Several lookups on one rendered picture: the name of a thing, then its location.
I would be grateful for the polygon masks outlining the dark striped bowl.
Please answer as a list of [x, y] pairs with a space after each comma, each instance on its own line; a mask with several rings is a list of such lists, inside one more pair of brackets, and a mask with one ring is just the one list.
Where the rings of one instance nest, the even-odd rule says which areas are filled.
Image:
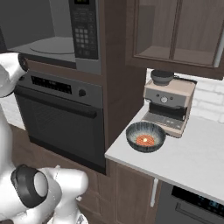
[[[151, 135], [154, 138], [153, 146], [142, 146], [136, 143], [137, 136]], [[157, 151], [165, 142], [165, 131], [153, 122], [135, 122], [126, 129], [126, 139], [129, 145], [136, 151], [149, 153]]]

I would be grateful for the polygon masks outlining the round orange waffle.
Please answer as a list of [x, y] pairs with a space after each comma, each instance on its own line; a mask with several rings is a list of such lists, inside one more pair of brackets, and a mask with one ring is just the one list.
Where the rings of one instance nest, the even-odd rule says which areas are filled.
[[142, 146], [153, 146], [155, 141], [151, 135], [139, 135], [136, 137], [136, 143]]

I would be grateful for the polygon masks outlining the grey microwave oven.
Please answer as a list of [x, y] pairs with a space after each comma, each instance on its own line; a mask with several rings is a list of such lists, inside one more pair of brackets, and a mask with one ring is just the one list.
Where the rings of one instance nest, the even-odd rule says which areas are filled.
[[[85, 73], [101, 72], [98, 0], [0, 0], [0, 52]], [[41, 39], [73, 39], [73, 54], [34, 52]]]

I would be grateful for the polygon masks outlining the black oven door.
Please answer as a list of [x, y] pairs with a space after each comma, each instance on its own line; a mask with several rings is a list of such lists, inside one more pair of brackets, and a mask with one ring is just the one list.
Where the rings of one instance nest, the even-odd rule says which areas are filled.
[[103, 110], [92, 119], [15, 93], [30, 140], [96, 172], [106, 172]]

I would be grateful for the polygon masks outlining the brown base cabinet door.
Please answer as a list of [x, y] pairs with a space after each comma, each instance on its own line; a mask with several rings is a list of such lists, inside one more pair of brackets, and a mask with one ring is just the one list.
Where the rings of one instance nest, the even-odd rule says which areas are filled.
[[124, 165], [116, 166], [115, 220], [118, 224], [153, 224], [152, 187], [152, 177]]

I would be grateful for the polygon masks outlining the round microwave turntable plate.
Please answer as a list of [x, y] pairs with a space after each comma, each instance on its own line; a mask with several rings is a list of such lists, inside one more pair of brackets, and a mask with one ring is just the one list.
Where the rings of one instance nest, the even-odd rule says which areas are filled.
[[73, 54], [74, 42], [65, 37], [45, 38], [30, 43], [30, 48], [37, 53]]

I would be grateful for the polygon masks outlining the tall brown oven cabinet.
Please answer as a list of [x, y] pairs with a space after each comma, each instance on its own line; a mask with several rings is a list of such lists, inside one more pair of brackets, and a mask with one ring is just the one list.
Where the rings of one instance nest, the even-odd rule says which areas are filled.
[[[101, 53], [99, 74], [33, 60], [29, 60], [29, 66], [30, 71], [101, 87], [106, 152], [144, 104], [143, 85], [146, 71], [125, 63], [126, 0], [98, 0], [98, 4]], [[106, 172], [102, 174], [42, 146], [40, 148], [39, 156], [45, 165], [78, 168], [87, 173], [90, 187], [80, 207], [90, 224], [114, 224], [110, 162], [106, 159]]]

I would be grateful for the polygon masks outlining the black built-in oven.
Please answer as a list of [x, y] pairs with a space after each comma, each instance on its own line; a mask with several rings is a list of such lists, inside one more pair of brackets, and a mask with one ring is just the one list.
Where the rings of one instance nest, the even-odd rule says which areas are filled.
[[[56, 95], [71, 101], [91, 105], [103, 110], [102, 88], [78, 80], [57, 77], [54, 75], [30, 71], [23, 75], [16, 87], [24, 87], [49, 95]], [[79, 97], [79, 90], [84, 89], [87, 95]]]

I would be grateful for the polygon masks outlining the beige coffee machine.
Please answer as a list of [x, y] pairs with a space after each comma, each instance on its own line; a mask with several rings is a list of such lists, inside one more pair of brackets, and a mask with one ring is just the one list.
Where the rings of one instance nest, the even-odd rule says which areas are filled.
[[179, 78], [173, 72], [152, 70], [143, 91], [143, 98], [149, 103], [143, 121], [159, 125], [172, 137], [182, 137], [196, 84], [195, 80]]

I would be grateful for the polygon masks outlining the dark grey dishwasher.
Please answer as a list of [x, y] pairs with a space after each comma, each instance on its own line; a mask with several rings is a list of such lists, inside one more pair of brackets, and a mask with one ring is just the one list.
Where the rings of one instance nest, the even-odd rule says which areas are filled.
[[224, 224], [224, 205], [163, 183], [156, 224]]

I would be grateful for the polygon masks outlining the brown glass-front wall cabinet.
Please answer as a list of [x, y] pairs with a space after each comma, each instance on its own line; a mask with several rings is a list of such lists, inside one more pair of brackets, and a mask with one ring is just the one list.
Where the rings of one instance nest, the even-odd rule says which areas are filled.
[[128, 0], [126, 61], [209, 79], [224, 79], [224, 0]]

